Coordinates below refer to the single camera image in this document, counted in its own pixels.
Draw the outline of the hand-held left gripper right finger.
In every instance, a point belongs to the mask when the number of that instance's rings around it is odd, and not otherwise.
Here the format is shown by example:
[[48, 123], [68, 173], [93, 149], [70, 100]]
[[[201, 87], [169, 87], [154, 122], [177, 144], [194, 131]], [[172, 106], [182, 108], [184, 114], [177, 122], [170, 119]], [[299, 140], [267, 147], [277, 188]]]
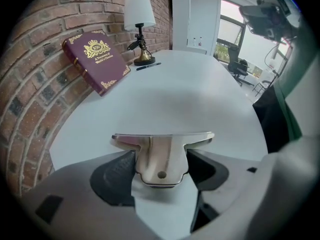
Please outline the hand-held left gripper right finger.
[[303, 136], [260, 161], [187, 151], [198, 190], [190, 240], [284, 237], [315, 188], [315, 139]]

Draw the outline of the dark red hardcover book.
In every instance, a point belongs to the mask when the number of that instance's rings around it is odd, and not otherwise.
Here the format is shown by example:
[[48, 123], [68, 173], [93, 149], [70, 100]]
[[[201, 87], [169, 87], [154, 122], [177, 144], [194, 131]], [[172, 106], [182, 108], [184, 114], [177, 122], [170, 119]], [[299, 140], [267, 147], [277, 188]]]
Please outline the dark red hardcover book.
[[102, 29], [66, 38], [62, 49], [85, 82], [101, 97], [131, 72]]

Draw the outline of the black pen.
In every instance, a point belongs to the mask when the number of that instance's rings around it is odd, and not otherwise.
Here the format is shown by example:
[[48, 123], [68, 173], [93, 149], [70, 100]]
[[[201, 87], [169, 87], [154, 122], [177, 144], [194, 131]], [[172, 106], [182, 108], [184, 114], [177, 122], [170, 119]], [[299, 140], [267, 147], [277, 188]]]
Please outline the black pen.
[[153, 64], [149, 64], [149, 65], [144, 65], [144, 66], [138, 67], [136, 69], [136, 71], [140, 71], [140, 70], [143, 70], [143, 69], [151, 68], [151, 67], [158, 66], [158, 65], [161, 65], [161, 64], [162, 64], [161, 62], [157, 62], [157, 63], [153, 63]]

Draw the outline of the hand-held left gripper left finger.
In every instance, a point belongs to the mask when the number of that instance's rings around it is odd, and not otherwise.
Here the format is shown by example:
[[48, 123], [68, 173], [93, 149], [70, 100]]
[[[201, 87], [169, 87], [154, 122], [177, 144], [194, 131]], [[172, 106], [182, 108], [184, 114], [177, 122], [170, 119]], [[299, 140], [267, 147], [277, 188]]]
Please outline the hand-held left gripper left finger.
[[22, 197], [49, 240], [160, 240], [132, 196], [136, 152], [121, 151], [58, 169]]

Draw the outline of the black office chair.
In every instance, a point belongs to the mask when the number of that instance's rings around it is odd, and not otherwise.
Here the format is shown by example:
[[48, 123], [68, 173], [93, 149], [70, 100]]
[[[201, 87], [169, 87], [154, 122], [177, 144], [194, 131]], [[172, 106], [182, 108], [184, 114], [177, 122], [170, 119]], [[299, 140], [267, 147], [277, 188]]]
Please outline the black office chair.
[[238, 47], [235, 45], [230, 45], [228, 47], [229, 63], [227, 65], [227, 70], [233, 76], [233, 78], [239, 83], [240, 86], [243, 85], [243, 81], [240, 76], [246, 77], [248, 75], [248, 63], [239, 61], [239, 51]]

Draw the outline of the white shade table lamp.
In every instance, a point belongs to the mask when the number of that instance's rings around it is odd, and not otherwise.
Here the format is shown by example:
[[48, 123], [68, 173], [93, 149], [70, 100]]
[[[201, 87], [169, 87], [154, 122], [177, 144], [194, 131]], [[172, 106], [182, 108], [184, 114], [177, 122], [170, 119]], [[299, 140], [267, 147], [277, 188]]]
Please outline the white shade table lamp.
[[126, 31], [138, 30], [135, 34], [135, 41], [128, 46], [133, 51], [140, 48], [140, 56], [134, 60], [134, 65], [144, 67], [156, 62], [155, 57], [148, 51], [143, 28], [156, 25], [153, 9], [150, 0], [125, 0], [124, 1], [124, 29]]

